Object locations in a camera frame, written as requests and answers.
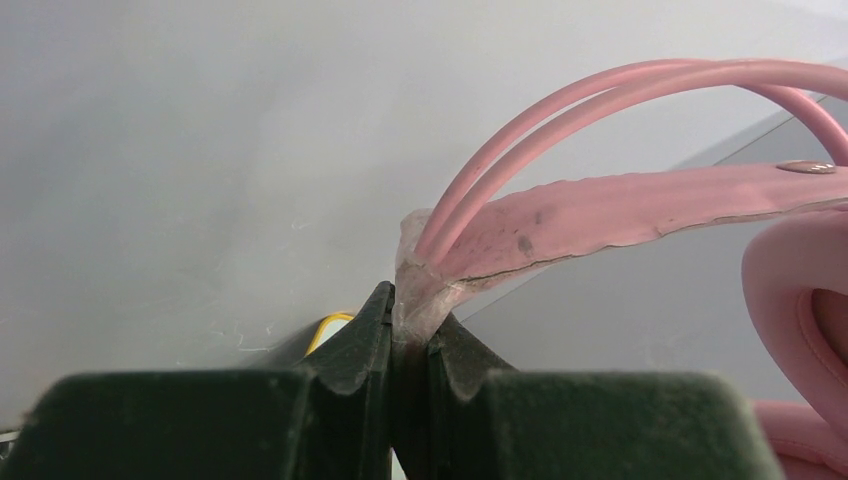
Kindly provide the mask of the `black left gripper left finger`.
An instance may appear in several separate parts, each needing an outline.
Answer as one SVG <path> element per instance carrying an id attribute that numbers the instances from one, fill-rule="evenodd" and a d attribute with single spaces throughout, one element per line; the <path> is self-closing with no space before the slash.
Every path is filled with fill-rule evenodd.
<path id="1" fill-rule="evenodd" d="M 91 373 L 27 416 L 5 479 L 387 479 L 394 288 L 283 367 Z"/>

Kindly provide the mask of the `pink headphones with cable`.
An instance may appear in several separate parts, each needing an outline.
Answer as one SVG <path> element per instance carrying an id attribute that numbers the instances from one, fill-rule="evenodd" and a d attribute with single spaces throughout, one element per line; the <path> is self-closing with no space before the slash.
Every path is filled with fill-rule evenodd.
<path id="1" fill-rule="evenodd" d="M 642 102 L 733 85 L 791 112 L 826 162 L 716 166 L 498 190 L 571 134 Z M 466 163 L 435 209 L 401 227 L 393 310 L 393 442 L 411 479 L 431 472 L 428 345 L 451 310 L 514 276 L 699 227 L 776 218 L 742 261 L 754 328 L 803 404 L 747 402 L 778 479 L 847 475 L 847 134 L 813 99 L 845 99 L 845 70 L 805 62 L 663 59 L 609 69 L 529 107 Z"/>

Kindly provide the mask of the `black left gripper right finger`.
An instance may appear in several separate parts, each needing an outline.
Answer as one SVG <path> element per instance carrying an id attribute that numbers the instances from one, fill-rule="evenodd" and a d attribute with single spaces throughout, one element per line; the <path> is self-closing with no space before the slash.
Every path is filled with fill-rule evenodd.
<path id="1" fill-rule="evenodd" d="M 436 479 L 778 479 L 751 408 L 689 372 L 521 371 L 453 319 L 428 345 Z"/>

